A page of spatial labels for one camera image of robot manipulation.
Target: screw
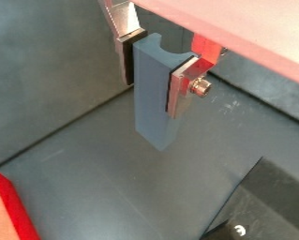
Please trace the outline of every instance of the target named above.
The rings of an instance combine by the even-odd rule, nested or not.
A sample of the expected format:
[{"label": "screw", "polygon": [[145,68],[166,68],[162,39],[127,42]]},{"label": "screw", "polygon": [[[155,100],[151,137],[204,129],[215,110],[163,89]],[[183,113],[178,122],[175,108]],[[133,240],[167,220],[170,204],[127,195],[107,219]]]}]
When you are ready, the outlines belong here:
[{"label": "screw", "polygon": [[203,77],[196,78],[190,84],[190,92],[203,98],[211,89],[211,83]]},{"label": "screw", "polygon": [[222,51],[220,51],[220,56],[224,56],[228,52],[228,48],[223,48]]}]

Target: gray plastic block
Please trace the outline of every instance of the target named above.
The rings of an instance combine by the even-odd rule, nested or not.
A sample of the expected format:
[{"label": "gray plastic block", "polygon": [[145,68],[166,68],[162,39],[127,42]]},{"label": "gray plastic block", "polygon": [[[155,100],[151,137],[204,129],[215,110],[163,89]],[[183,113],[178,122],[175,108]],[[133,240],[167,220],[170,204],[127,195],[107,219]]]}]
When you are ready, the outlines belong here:
[{"label": "gray plastic block", "polygon": [[175,54],[160,48],[162,36],[151,34],[133,43],[135,128],[158,150],[175,139],[180,118],[166,112],[170,74],[195,54]]}]

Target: red surface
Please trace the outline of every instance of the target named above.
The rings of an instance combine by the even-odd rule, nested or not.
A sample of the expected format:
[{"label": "red surface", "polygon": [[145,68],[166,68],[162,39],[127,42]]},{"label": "red surface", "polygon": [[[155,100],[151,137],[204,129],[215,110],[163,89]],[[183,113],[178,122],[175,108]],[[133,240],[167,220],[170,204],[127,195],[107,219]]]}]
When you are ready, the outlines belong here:
[{"label": "red surface", "polygon": [[198,34],[194,35],[191,50],[202,54],[202,57],[214,65],[216,64],[222,49],[223,47],[218,43]]},{"label": "red surface", "polygon": [[131,0],[299,83],[299,0]]},{"label": "red surface", "polygon": [[39,240],[29,216],[11,181],[0,174],[0,239]]}]

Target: black plastic part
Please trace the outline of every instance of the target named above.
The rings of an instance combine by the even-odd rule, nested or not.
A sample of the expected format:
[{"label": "black plastic part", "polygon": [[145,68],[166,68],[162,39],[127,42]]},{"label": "black plastic part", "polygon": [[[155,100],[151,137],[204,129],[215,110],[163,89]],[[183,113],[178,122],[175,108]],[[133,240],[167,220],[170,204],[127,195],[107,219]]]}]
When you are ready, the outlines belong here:
[{"label": "black plastic part", "polygon": [[132,44],[143,39],[148,35],[148,32],[144,29],[137,29],[128,35],[119,38],[119,41],[123,44],[123,54],[124,54],[124,68],[125,68],[125,80],[127,85],[133,84],[133,50]]},{"label": "black plastic part", "polygon": [[224,229],[231,229],[232,221],[246,226],[244,239],[299,240],[299,181],[264,159],[232,192],[200,239],[226,239],[218,234],[228,233]]}]

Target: gray floor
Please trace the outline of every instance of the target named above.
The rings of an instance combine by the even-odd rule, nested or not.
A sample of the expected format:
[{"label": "gray floor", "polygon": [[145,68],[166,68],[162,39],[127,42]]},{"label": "gray floor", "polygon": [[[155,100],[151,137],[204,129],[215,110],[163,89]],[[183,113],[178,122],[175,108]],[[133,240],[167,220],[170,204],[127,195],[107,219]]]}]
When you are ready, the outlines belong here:
[{"label": "gray floor", "polygon": [[0,162],[123,90],[96,1],[0,1]]},{"label": "gray floor", "polygon": [[299,124],[216,79],[158,152],[132,92],[0,168],[43,239],[196,240],[262,156],[299,179]]}]

